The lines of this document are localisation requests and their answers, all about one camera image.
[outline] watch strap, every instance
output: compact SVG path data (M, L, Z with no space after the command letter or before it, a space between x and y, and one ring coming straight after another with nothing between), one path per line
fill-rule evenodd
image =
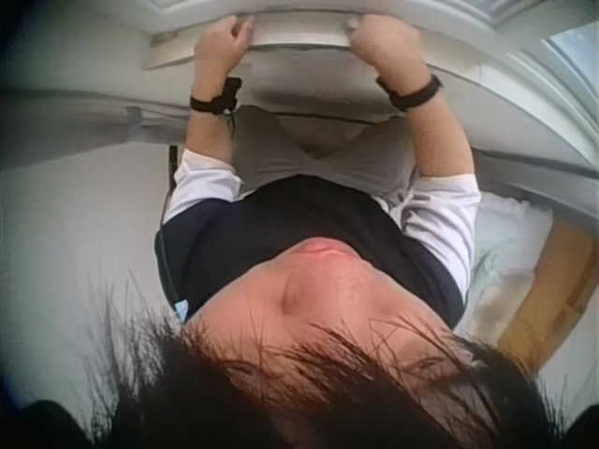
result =
M429 83L419 91L409 95L399 95L397 92L391 90L380 77L376 80L376 82L385 90L385 92L387 92L393 106L404 112L408 109L417 108L418 106L428 103L443 86L443 83L437 78L437 76L432 75Z
M189 98L189 106L197 112L210 112L220 115L226 110L232 112L237 107L237 91L241 88L241 78L227 78L223 93L212 101L199 101L193 96Z

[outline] gray pants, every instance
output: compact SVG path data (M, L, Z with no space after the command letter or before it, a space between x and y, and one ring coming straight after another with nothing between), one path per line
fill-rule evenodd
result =
M236 113L233 166L243 192L290 176L313 175L399 204L414 175L414 152L407 123L392 118L373 124L332 155L304 151L264 109Z

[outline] hand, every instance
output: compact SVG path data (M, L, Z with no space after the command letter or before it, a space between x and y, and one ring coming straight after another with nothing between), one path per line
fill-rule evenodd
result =
M243 22L228 16L204 32L194 48L194 98L211 101L223 92L226 77L247 52L253 31L253 17Z
M398 94L411 94L429 82L416 28L391 16L373 15L362 16L355 28L350 36L352 52Z

